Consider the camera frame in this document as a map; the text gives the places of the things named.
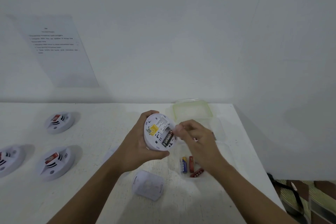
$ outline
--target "white wall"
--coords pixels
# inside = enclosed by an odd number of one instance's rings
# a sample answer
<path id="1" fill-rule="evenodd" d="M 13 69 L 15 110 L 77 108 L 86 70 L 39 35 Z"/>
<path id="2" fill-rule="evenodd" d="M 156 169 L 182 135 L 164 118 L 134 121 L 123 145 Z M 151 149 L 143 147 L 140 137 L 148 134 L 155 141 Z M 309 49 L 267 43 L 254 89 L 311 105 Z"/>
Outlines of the white wall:
<path id="1" fill-rule="evenodd" d="M 6 14 L 71 14 L 100 88 L 55 89 Z M 0 0 L 0 101 L 233 103 L 275 177 L 336 179 L 335 14 L 335 0 Z"/>

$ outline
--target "fingernail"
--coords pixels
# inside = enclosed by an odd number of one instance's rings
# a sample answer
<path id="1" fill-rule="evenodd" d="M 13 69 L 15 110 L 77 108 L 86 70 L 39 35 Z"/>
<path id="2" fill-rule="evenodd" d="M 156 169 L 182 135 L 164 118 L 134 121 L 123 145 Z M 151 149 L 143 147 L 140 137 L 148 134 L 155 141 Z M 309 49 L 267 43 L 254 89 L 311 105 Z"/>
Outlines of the fingernail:
<path id="1" fill-rule="evenodd" d="M 177 132 L 180 132 L 180 131 L 182 130 L 182 128 L 183 128 L 183 126 L 182 126 L 181 124 L 177 124 L 177 125 L 175 126 L 175 130 L 176 130 Z"/>

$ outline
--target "yellow label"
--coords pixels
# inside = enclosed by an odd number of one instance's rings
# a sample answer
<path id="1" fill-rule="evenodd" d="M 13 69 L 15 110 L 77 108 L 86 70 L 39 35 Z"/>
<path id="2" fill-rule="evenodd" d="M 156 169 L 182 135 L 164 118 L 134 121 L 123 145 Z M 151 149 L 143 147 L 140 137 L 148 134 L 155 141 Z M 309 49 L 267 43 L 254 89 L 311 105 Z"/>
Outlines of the yellow label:
<path id="1" fill-rule="evenodd" d="M 150 130 L 151 130 L 150 135 L 151 135 L 151 136 L 155 135 L 155 133 L 158 131 L 158 129 L 159 129 L 159 128 L 158 128 L 155 124 L 153 124 L 153 125 L 150 127 Z"/>

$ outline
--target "right forearm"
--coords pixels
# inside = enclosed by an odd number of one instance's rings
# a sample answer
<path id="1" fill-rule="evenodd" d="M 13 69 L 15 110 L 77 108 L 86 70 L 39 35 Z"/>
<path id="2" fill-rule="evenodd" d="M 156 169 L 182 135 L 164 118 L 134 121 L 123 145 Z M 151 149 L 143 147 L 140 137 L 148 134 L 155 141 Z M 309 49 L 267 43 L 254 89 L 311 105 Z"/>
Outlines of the right forearm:
<path id="1" fill-rule="evenodd" d="M 297 224 L 273 201 L 250 184 L 223 158 L 210 174 L 223 186 L 239 212 L 250 223 Z"/>

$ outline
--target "instruction sheet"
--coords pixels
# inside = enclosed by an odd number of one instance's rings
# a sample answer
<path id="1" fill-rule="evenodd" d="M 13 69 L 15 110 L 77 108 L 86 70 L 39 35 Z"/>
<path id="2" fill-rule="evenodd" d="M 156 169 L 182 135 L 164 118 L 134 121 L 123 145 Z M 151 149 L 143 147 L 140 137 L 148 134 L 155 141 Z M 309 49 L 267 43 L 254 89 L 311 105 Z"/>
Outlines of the instruction sheet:
<path id="1" fill-rule="evenodd" d="M 55 87 L 99 87 L 70 15 L 9 17 Z"/>

